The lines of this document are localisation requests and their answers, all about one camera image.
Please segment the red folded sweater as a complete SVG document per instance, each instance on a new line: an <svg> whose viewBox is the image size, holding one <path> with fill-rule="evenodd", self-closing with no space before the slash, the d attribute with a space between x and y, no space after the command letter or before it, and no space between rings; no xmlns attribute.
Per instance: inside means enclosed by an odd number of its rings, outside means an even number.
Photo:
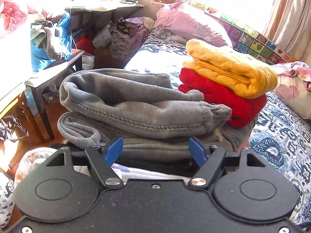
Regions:
<svg viewBox="0 0 311 233"><path fill-rule="evenodd" d="M182 68L178 90L187 93L198 90L204 95L204 101L210 104L224 104L232 109L232 116L227 123L234 128L242 128L250 123L266 105L267 97L262 95L255 99L246 99L238 96L229 88L198 75L189 68Z"/></svg>

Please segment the grey knit folded garment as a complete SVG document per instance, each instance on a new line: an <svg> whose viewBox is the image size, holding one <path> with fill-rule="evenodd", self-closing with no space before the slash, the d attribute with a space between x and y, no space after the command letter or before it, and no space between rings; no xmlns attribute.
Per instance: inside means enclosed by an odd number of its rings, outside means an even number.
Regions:
<svg viewBox="0 0 311 233"><path fill-rule="evenodd" d="M236 151L248 140L258 117L242 128L234 128L224 123L208 134L198 136L203 144L223 145L227 151ZM150 139L133 135L108 124L86 117L80 113L67 112L58 120L58 130L69 143L80 149L90 146L104 146L117 137L123 139L122 159L146 160L172 163L191 158L188 137Z"/></svg>

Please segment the blue bag with clothes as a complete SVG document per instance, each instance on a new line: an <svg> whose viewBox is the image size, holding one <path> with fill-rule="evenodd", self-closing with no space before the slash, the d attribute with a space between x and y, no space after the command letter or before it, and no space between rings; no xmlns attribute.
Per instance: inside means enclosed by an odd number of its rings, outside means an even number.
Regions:
<svg viewBox="0 0 311 233"><path fill-rule="evenodd" d="M72 50L71 16L37 16L31 23L32 71L37 73L56 61L67 61Z"/></svg>

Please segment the yellow folded sweater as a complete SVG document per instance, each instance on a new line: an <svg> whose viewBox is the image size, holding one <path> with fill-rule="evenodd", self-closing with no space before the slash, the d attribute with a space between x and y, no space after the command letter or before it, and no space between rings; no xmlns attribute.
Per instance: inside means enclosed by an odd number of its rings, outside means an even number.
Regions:
<svg viewBox="0 0 311 233"><path fill-rule="evenodd" d="M270 65L229 46L216 47L191 39L186 43L186 51L192 61L185 61L185 68L229 88L240 97L254 99L277 86L278 76Z"/></svg>

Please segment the beige window curtain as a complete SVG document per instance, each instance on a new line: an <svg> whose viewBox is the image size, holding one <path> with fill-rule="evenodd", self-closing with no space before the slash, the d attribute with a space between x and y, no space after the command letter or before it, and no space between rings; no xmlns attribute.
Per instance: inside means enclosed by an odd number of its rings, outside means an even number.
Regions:
<svg viewBox="0 0 311 233"><path fill-rule="evenodd" d="M310 65L310 0L287 0L273 41L291 57Z"/></svg>

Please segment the pile of clothes on floor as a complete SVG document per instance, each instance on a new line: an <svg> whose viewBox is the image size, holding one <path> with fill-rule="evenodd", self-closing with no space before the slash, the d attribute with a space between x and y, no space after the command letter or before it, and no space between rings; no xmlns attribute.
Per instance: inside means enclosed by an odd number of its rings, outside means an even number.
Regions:
<svg viewBox="0 0 311 233"><path fill-rule="evenodd" d="M154 28L155 20L150 17L120 18L101 29L92 43L96 49L108 47L113 58L129 61Z"/></svg>

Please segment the colourful alphabet foam mat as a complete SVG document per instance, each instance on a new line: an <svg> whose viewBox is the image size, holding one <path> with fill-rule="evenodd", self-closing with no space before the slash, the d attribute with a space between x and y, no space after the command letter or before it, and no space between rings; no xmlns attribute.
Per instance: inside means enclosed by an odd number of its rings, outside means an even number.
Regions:
<svg viewBox="0 0 311 233"><path fill-rule="evenodd" d="M225 28L232 42L232 48L240 53L251 55L269 65L297 61L295 57L288 55L267 37L249 26L219 13L216 9L211 9L204 4L192 2L190 0L176 0L174 3L177 2L187 3L215 19Z"/></svg>

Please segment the grey fleece sweatpants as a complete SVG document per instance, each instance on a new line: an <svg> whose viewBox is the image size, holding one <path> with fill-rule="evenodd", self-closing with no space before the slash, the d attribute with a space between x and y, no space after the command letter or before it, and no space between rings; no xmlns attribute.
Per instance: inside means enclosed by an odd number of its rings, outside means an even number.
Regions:
<svg viewBox="0 0 311 233"><path fill-rule="evenodd" d="M173 89L167 74L116 68L69 75L61 83L59 100L72 112L152 139L211 133L232 115L226 105L205 102L198 90Z"/></svg>

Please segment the blue white patterned bedspread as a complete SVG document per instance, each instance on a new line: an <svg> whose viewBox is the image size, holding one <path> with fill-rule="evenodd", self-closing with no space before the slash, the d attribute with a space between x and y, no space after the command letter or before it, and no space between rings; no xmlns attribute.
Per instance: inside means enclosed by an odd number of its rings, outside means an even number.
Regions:
<svg viewBox="0 0 311 233"><path fill-rule="evenodd" d="M179 74L185 60L191 60L185 44L150 33L124 68L139 73L166 73L176 89L181 85ZM270 91L249 142L252 150L295 185L299 199L290 219L306 226L310 223L310 125Z"/></svg>

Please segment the dark cluttered desk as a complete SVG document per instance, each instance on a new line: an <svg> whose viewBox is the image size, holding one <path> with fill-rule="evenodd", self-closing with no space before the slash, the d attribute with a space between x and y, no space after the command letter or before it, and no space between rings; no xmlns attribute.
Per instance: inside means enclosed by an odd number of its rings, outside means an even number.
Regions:
<svg viewBox="0 0 311 233"><path fill-rule="evenodd" d="M116 23L143 8L145 5L135 0L73 0L65 6L71 15L74 40L91 29L100 30L109 22Z"/></svg>

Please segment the pink folded quilt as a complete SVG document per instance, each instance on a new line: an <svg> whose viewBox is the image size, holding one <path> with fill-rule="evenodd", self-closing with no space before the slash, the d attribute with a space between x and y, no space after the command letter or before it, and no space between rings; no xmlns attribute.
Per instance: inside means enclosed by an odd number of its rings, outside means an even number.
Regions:
<svg viewBox="0 0 311 233"><path fill-rule="evenodd" d="M213 46L232 47L232 42L221 24L184 2L162 6L156 13L155 26L185 39L197 38Z"/></svg>

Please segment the small dark side table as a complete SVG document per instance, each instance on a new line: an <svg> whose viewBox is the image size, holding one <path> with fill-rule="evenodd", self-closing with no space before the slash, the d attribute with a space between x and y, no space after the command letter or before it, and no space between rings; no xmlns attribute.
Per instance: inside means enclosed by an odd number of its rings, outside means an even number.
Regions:
<svg viewBox="0 0 311 233"><path fill-rule="evenodd" d="M45 109L43 90L53 84L60 76L65 75L74 66L76 71L82 70L82 55L85 53L83 50L72 49L70 57L67 61L59 60L52 63L48 68L34 73L26 82L27 88L30 88L34 97L34 102L38 109L39 116L51 140L55 136L51 128L50 121Z"/></svg>

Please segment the cream floral folded quilt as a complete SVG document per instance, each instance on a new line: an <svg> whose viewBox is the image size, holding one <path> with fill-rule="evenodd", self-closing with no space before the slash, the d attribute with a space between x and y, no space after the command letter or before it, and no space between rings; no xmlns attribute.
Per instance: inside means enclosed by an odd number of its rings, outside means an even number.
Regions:
<svg viewBox="0 0 311 233"><path fill-rule="evenodd" d="M275 94L302 119L310 120L310 66L301 61L272 66L278 76Z"/></svg>

